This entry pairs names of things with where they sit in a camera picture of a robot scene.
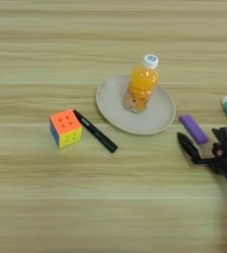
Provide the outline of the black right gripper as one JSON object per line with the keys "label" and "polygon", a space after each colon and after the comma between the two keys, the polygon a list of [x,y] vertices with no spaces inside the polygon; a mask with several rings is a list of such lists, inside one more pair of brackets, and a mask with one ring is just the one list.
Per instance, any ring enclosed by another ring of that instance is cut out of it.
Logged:
{"label": "black right gripper", "polygon": [[[212,132],[218,141],[223,140],[223,133],[220,129],[214,128]],[[187,135],[178,132],[177,138],[182,149],[189,156],[193,164],[207,165],[214,173],[222,175],[227,180],[227,153],[224,151],[221,144],[213,144],[212,158],[201,158],[198,149]]]}

